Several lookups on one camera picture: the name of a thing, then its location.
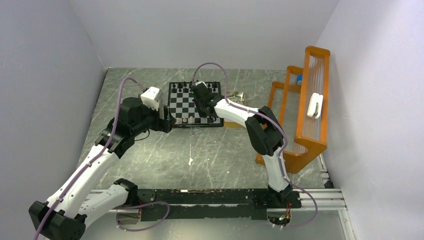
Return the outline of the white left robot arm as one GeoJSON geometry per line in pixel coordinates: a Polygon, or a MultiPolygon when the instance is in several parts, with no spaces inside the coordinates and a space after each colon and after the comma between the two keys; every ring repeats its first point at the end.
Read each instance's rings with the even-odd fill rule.
{"type": "Polygon", "coordinates": [[[169,107],[149,97],[119,99],[115,115],[71,177],[46,201],[35,201],[28,212],[34,238],[79,240],[98,218],[115,208],[140,204],[138,186],[120,178],[99,196],[87,196],[106,171],[148,131],[168,133],[176,120],[169,107]]]}

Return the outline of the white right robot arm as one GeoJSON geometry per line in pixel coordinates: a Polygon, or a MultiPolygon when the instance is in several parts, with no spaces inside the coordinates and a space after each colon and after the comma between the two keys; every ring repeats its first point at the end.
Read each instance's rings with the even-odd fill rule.
{"type": "Polygon", "coordinates": [[[235,122],[247,130],[253,149],[262,156],[268,174],[270,202],[282,207],[293,191],[283,158],[286,134],[273,111],[247,107],[212,92],[203,81],[196,82],[190,91],[198,113],[202,117],[223,118],[235,122]]]}

